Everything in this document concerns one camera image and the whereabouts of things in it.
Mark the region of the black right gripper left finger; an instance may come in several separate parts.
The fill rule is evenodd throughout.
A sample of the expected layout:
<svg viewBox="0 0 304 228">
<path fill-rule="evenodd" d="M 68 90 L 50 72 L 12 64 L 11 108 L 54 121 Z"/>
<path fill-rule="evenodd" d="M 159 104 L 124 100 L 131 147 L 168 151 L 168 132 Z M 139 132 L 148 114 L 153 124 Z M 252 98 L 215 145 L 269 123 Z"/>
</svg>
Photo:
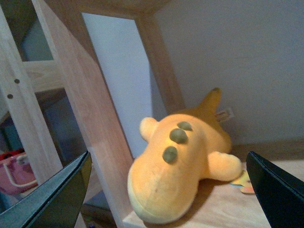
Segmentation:
<svg viewBox="0 0 304 228">
<path fill-rule="evenodd" d="M 92 170 L 85 152 L 24 199 L 1 213 L 2 228 L 73 228 Z"/>
</svg>

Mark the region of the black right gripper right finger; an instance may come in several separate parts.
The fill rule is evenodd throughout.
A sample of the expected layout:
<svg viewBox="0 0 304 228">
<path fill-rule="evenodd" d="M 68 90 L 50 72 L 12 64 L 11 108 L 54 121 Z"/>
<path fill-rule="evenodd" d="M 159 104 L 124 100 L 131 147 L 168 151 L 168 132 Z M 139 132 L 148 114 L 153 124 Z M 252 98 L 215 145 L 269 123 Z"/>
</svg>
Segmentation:
<svg viewBox="0 0 304 228">
<path fill-rule="evenodd" d="M 304 226 L 304 182 L 251 151 L 247 172 L 258 202 L 272 228 Z"/>
</svg>

